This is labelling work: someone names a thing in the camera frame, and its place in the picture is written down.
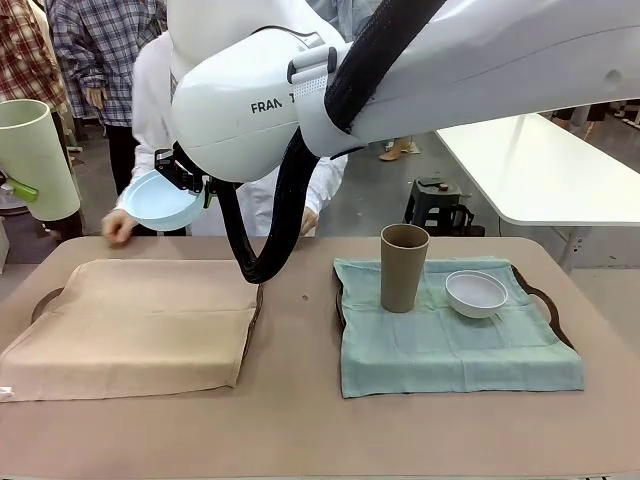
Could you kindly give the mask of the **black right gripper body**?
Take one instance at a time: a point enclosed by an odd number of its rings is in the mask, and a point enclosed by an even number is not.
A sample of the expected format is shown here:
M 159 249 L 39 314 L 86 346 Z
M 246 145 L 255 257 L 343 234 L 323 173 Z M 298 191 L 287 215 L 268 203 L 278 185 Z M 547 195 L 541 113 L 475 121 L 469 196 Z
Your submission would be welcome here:
M 179 190 L 200 193 L 205 173 L 181 147 L 158 149 L 154 152 L 154 168 Z

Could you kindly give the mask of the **light blue bowl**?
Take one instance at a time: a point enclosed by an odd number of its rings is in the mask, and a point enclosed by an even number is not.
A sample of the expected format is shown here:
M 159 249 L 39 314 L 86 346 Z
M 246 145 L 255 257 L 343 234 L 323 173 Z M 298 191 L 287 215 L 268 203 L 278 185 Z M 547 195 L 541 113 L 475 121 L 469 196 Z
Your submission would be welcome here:
M 137 215 L 126 212 L 136 222 L 155 231 L 174 231 L 192 224 L 204 210 L 203 191 L 198 194 L 186 190 L 175 190 L 154 200 L 146 209 L 141 208 Z

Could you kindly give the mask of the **light green cup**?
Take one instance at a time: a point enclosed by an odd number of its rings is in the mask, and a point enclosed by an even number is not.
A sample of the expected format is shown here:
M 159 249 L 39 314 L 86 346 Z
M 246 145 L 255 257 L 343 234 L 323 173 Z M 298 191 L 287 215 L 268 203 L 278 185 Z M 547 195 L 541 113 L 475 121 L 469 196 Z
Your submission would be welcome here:
M 0 102 L 0 171 L 38 190 L 37 201 L 25 203 L 39 221 L 62 220 L 80 209 L 50 109 L 43 102 Z

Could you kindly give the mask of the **beige cloth mat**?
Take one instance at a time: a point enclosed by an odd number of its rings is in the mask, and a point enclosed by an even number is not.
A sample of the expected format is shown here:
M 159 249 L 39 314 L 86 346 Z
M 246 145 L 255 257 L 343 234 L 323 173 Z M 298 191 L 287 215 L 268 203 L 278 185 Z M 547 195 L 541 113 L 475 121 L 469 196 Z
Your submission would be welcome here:
M 0 354 L 2 403 L 235 387 L 257 287 L 231 260 L 87 262 Z

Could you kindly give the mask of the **brown cup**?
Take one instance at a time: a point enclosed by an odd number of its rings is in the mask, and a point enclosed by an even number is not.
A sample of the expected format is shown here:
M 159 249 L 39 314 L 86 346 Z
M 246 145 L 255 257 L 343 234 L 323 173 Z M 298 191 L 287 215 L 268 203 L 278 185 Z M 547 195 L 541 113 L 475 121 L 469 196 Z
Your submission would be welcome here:
M 381 305 L 393 313 L 414 308 L 429 234 L 412 224 L 386 226 L 380 235 Z

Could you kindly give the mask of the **white bowl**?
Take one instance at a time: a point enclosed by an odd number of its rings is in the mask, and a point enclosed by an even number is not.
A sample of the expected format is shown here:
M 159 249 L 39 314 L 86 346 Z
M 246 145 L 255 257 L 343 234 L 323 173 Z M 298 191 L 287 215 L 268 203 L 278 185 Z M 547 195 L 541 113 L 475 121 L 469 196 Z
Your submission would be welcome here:
M 508 299 L 508 291 L 498 279 L 474 270 L 449 274 L 445 291 L 449 305 L 458 314 L 471 319 L 494 315 Z

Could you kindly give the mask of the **person left forearm white sleeve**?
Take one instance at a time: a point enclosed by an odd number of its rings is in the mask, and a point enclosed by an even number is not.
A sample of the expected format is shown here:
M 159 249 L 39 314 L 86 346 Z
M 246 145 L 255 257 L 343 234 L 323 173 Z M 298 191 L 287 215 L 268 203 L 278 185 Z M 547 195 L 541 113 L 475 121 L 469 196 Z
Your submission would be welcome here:
M 311 175 L 305 200 L 305 206 L 315 214 L 320 214 L 336 195 L 341 186 L 347 162 L 347 155 L 333 160 L 329 157 L 319 159 Z

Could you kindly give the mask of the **green cloth mat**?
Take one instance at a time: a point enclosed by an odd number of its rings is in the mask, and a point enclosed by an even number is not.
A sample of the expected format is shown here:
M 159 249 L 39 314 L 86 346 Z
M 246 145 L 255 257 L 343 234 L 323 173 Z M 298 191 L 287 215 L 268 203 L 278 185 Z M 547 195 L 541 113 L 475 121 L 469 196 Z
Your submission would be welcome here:
M 445 281 L 462 270 L 499 280 L 507 290 L 505 305 L 485 319 L 458 314 L 447 300 Z M 415 306 L 402 314 L 381 305 L 379 261 L 335 259 L 334 272 L 341 284 L 345 398 L 585 387 L 578 353 L 552 329 L 506 259 L 427 261 Z

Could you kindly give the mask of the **person right hand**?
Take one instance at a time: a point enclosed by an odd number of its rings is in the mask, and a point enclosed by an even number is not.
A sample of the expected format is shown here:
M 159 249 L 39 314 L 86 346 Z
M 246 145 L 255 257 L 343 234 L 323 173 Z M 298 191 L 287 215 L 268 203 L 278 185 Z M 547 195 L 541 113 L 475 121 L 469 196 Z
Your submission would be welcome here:
M 136 226 L 136 220 L 125 210 L 114 209 L 102 219 L 102 236 L 113 247 L 123 246 L 132 237 Z

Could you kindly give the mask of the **person in white hoodie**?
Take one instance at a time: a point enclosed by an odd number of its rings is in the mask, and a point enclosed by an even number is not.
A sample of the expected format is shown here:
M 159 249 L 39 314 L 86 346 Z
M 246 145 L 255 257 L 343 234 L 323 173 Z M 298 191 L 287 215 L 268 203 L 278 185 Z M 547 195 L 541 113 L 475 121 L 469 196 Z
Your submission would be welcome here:
M 156 150 L 175 141 L 171 119 L 170 59 L 173 44 L 167 33 L 142 48 L 133 70 L 133 137 L 146 141 Z M 278 171 L 236 190 L 247 234 L 251 237 L 269 233 L 273 215 Z

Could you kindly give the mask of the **person in blue plaid shirt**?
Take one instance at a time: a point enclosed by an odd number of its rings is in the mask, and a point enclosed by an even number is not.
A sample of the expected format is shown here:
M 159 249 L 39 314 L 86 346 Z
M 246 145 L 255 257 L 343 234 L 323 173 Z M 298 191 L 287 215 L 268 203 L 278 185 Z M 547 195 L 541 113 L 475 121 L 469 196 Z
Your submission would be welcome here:
M 166 0 L 45 0 L 52 42 L 78 118 L 104 126 L 116 192 L 132 179 L 134 63 L 166 29 Z

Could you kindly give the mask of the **black stool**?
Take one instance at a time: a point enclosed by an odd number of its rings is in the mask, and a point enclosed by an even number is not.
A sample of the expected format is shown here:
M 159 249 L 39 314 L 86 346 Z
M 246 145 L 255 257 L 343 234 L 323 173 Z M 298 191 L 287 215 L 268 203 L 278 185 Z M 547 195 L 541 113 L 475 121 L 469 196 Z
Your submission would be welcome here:
M 423 228 L 433 237 L 483 236 L 484 228 L 474 225 L 474 214 L 460 202 L 455 183 L 438 177 L 413 180 L 403 222 Z

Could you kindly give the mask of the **white table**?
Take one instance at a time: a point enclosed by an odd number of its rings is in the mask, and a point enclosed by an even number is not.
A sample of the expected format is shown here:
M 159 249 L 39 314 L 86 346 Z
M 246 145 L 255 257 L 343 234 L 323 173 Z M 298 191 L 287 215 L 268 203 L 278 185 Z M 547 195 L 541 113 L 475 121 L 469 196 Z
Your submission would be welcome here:
M 568 228 L 565 272 L 593 228 L 640 227 L 640 174 L 539 114 L 436 135 L 502 220 Z

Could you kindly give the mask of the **dark brown handled tray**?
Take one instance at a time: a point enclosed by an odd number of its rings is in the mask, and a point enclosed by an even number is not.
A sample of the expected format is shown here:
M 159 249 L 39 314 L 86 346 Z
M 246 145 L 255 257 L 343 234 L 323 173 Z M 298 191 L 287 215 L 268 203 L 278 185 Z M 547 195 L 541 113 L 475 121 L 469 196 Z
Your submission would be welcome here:
M 61 295 L 61 293 L 63 292 L 64 288 L 56 288 L 54 290 L 51 290 L 49 293 L 47 293 L 44 297 L 42 297 L 38 303 L 35 305 L 32 313 L 31 313 L 31 320 L 30 320 L 30 324 L 33 325 L 45 312 L 45 310 L 47 309 L 47 306 L 57 297 L 59 297 Z M 262 306 L 263 306 L 263 298 L 264 298 L 264 286 L 262 284 L 259 284 L 257 287 L 257 292 L 256 292 L 256 307 L 255 307 L 255 311 L 253 313 L 252 319 L 249 323 L 249 326 L 247 327 L 247 336 L 246 336 L 246 340 L 245 340 L 245 346 L 244 346 L 244 350 L 243 350 L 243 354 L 242 354 L 242 358 L 245 358 L 249 349 L 250 349 L 250 344 L 251 344 L 251 339 L 253 336 L 253 331 L 255 328 L 255 325 L 257 323 L 257 320 L 259 318 Z
M 551 297 L 544 291 L 530 285 L 515 265 L 511 265 L 511 270 L 520 288 L 528 295 L 538 297 L 545 304 L 550 315 L 549 325 L 556 337 L 567 347 L 576 351 L 573 343 L 562 329 L 558 308 Z M 341 325 L 340 329 L 344 330 L 344 328 L 346 327 L 346 320 L 342 310 L 342 294 L 344 291 L 344 285 L 343 282 L 338 278 L 336 272 L 334 272 L 334 280 L 336 281 L 337 285 L 335 299 L 336 312 Z

